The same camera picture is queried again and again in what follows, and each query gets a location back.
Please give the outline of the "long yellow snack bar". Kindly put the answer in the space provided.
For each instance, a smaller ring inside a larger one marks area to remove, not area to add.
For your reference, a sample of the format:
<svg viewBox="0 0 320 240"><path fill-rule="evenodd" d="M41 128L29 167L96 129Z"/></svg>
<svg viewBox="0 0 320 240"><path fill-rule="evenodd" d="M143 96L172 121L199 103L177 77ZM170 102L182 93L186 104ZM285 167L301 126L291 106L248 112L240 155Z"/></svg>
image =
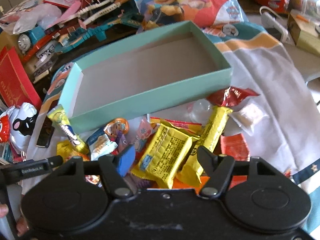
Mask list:
<svg viewBox="0 0 320 240"><path fill-rule="evenodd" d="M217 142L225 129L229 118L228 115L232 112L233 110L228 107L213 106L213 111L199 140L192 148L182 169L176 174L176 178L179 181L192 187L199 187L201 185L201 175L204 169L197 160L197 150L200 146L204 146L213 153Z"/></svg>

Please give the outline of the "red gift box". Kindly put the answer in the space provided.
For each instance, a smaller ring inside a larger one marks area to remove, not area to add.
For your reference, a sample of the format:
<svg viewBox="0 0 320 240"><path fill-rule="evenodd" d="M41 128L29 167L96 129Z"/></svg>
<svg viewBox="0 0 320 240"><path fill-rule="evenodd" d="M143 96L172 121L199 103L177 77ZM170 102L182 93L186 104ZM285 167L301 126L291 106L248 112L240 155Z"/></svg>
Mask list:
<svg viewBox="0 0 320 240"><path fill-rule="evenodd" d="M40 110L42 100L29 80L14 47L1 50L0 65L1 97L8 106L31 103Z"/></svg>

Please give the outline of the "clear plastic jelly cup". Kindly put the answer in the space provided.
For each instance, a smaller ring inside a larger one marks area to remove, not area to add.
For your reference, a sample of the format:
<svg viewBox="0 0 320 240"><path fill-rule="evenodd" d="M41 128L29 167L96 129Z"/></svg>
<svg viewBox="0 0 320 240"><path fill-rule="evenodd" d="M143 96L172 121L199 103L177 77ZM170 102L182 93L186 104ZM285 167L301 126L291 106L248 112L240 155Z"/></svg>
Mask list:
<svg viewBox="0 0 320 240"><path fill-rule="evenodd" d="M212 113L212 104L206 99L200 99L192 102L187 107L189 118L194 123L199 123L205 126Z"/></svg>

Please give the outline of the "blue white biscuit packet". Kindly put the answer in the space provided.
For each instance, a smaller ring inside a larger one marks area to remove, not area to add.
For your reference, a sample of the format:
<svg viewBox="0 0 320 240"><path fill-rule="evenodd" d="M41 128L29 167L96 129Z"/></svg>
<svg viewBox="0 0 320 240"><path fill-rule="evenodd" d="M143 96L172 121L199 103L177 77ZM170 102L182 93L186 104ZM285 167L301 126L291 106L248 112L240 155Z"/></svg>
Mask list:
<svg viewBox="0 0 320 240"><path fill-rule="evenodd" d="M118 147L115 141L110 140L102 127L88 137L86 144L89 146L91 161L98 160L103 155L111 154Z"/></svg>

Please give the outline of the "clear plastic bag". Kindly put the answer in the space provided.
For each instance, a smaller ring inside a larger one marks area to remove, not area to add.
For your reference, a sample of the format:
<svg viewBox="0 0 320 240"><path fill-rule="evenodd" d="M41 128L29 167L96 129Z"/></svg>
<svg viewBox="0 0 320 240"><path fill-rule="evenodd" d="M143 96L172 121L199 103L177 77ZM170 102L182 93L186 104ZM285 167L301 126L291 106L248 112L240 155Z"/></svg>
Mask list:
<svg viewBox="0 0 320 240"><path fill-rule="evenodd" d="M20 11L1 18L1 29L8 34L17 35L32 30L37 25L46 30L60 16L62 11L55 5L43 3L30 11Z"/></svg>

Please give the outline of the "tan cardboard box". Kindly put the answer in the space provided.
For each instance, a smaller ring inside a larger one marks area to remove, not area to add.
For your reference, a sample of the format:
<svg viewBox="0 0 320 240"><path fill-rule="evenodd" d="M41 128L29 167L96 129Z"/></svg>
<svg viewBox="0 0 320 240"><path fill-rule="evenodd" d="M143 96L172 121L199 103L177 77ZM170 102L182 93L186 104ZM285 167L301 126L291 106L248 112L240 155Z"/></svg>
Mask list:
<svg viewBox="0 0 320 240"><path fill-rule="evenodd" d="M318 25L312 23L298 11L292 10L288 16L287 28L296 47L319 56Z"/></svg>

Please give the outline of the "small yellow snack packet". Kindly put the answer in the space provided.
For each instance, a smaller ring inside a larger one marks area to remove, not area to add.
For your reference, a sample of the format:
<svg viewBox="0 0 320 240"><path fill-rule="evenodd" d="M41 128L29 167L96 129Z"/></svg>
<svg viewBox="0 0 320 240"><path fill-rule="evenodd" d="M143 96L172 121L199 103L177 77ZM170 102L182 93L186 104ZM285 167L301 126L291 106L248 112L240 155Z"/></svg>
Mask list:
<svg viewBox="0 0 320 240"><path fill-rule="evenodd" d="M57 143L56 155L60 155L63 158L64 163L72 157L81 157L83 161L90 161L90 157L86 154L76 151L69 140Z"/></svg>

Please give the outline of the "round orange cartoon candy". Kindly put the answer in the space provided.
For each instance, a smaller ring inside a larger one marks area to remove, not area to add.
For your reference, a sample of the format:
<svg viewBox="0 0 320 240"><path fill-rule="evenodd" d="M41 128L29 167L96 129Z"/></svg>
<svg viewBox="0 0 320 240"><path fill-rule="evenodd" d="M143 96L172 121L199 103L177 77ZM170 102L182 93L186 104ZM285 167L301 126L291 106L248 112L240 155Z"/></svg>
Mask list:
<svg viewBox="0 0 320 240"><path fill-rule="evenodd" d="M118 133L127 134L129 131L129 123L124 118L115 118L104 127L104 132L109 137L117 137Z"/></svg>

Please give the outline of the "pink cartoon snack packet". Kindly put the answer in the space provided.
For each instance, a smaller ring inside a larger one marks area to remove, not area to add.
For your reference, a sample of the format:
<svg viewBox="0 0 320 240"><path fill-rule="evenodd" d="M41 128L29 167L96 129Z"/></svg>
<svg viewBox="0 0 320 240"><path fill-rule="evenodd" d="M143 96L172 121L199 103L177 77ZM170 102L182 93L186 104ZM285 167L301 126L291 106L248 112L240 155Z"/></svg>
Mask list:
<svg viewBox="0 0 320 240"><path fill-rule="evenodd" d="M129 142L135 147L136 153L141 153L148 138L156 131L157 125L150 123L145 116L129 121Z"/></svg>

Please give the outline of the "green yellow lolly wrapper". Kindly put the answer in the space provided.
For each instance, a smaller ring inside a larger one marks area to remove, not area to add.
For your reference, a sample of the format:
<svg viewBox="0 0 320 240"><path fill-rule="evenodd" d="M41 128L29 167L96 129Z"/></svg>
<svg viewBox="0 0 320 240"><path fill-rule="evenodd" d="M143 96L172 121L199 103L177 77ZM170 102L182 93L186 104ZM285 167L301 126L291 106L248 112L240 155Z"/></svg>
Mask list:
<svg viewBox="0 0 320 240"><path fill-rule="evenodd" d="M63 131L77 152L84 155L89 154L89 148L87 144L73 131L66 111L61 104L50 110L47 114L47 117L53 122L54 126Z"/></svg>

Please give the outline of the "Paw Patrol snack gift bag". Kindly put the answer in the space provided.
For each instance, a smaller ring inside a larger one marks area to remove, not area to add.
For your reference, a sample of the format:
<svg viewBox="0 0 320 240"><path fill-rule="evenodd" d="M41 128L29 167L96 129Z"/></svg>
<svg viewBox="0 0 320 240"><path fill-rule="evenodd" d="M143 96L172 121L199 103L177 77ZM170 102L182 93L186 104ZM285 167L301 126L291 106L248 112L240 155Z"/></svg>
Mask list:
<svg viewBox="0 0 320 240"><path fill-rule="evenodd" d="M248 20L238 0L135 0L135 3L144 16L143 30L182 21L206 28Z"/></svg>

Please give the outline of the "large yellow snack packet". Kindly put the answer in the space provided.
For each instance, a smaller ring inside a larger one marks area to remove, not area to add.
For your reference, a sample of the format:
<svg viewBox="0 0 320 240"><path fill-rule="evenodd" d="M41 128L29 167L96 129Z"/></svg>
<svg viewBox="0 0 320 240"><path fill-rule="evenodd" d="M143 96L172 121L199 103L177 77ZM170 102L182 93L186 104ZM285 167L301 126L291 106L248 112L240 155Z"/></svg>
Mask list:
<svg viewBox="0 0 320 240"><path fill-rule="evenodd" d="M161 120L159 127L131 172L141 179L155 181L172 189L176 173L199 136Z"/></svg>

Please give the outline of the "teal toy track set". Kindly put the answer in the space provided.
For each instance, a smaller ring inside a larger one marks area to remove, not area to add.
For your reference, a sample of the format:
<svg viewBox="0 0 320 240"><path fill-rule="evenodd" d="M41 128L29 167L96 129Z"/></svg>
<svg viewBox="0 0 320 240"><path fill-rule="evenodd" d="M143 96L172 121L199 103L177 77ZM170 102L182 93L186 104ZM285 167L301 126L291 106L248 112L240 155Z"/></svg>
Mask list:
<svg viewBox="0 0 320 240"><path fill-rule="evenodd" d="M138 28L142 16L134 0L76 0L49 28L46 35L28 51L66 53L92 36L106 39L106 31L116 24Z"/></svg>

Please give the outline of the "blue toy train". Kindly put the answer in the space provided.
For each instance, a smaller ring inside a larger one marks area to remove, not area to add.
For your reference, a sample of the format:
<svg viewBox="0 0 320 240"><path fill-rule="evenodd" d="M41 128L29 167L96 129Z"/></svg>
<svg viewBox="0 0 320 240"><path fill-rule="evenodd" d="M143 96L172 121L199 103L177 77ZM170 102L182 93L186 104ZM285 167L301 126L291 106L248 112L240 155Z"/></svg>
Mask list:
<svg viewBox="0 0 320 240"><path fill-rule="evenodd" d="M44 38L45 35L45 31L40 26L21 33L17 41L19 50L25 55L40 39Z"/></svg>

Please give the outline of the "orange red square packet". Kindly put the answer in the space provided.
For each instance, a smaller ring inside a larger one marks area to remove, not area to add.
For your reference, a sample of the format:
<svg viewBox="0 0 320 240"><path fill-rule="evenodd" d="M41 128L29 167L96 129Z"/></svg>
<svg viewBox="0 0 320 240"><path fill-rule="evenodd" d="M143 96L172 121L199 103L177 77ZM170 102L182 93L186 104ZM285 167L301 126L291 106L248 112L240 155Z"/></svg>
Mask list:
<svg viewBox="0 0 320 240"><path fill-rule="evenodd" d="M220 137L221 153L232 156L237 161L249 161L250 152L242 133Z"/></svg>

